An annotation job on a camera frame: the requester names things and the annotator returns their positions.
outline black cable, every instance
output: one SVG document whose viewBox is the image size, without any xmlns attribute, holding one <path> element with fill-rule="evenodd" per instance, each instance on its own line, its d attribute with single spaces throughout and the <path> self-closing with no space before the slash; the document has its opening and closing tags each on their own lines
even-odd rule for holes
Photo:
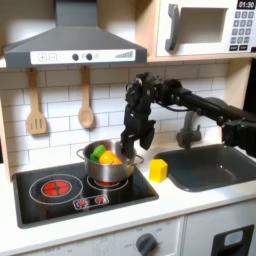
<svg viewBox="0 0 256 256">
<path fill-rule="evenodd" d="M 162 103 L 160 103 L 160 102 L 156 102 L 158 105 L 160 105 L 161 107 L 164 107 L 164 108 L 166 108 L 166 109 L 168 109 L 168 110 L 171 110 L 171 111 L 173 111 L 173 112 L 187 112 L 187 111 L 189 111 L 188 109 L 175 109 L 175 108 L 171 108 L 171 107 L 168 107 L 168 106 L 164 106 Z"/>
</svg>

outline microwave door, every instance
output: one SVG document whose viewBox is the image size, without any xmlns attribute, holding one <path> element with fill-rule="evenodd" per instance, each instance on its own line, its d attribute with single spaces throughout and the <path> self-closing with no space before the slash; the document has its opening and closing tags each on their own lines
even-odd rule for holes
<svg viewBox="0 0 256 256">
<path fill-rule="evenodd" d="M 228 53 L 236 5 L 172 2 L 161 1 L 157 56 Z"/>
</svg>

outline pot handle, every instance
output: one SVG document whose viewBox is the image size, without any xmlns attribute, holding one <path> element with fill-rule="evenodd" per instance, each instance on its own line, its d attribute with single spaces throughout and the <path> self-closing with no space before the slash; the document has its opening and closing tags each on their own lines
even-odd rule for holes
<svg viewBox="0 0 256 256">
<path fill-rule="evenodd" d="M 134 165 L 140 165 L 144 163 L 144 158 L 142 156 L 136 155 L 135 157 L 138 157 L 141 161 L 139 163 L 134 163 Z"/>
<path fill-rule="evenodd" d="M 85 159 L 83 156 L 80 156 L 80 155 L 79 155 L 79 152 L 81 152 L 81 151 L 83 151 L 83 149 L 77 150 L 77 151 L 76 151 L 76 155 L 77 155 L 78 157 L 82 158 L 84 161 L 86 161 L 86 159 Z"/>
</svg>

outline red glowing burner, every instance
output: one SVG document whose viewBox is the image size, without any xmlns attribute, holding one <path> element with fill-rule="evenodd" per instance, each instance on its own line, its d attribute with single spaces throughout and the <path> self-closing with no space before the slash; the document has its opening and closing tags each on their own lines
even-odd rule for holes
<svg viewBox="0 0 256 256">
<path fill-rule="evenodd" d="M 43 186 L 43 193 L 50 197 L 64 196 L 71 190 L 70 183 L 63 180 L 54 180 Z"/>
</svg>

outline stove knob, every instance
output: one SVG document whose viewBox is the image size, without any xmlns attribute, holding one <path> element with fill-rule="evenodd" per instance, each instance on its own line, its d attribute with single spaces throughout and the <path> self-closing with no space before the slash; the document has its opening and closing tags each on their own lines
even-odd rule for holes
<svg viewBox="0 0 256 256">
<path fill-rule="evenodd" d="M 79 202 L 79 205 L 80 205 L 80 207 L 85 207 L 86 206 L 86 202 L 84 200 L 81 200 Z"/>
<path fill-rule="evenodd" d="M 87 54 L 86 54 L 86 59 L 87 59 L 87 60 L 92 60 L 92 55 L 91 55 L 90 53 L 87 53 Z"/>
<path fill-rule="evenodd" d="M 104 197 L 103 196 L 99 196 L 96 198 L 96 203 L 98 204 L 103 204 L 104 203 Z"/>
<path fill-rule="evenodd" d="M 72 55 L 72 59 L 75 60 L 75 61 L 78 61 L 79 56 L 75 53 L 75 54 Z"/>
<path fill-rule="evenodd" d="M 144 234 L 136 242 L 136 247 L 142 256 L 148 256 L 156 246 L 157 241 L 152 234 Z"/>
</svg>

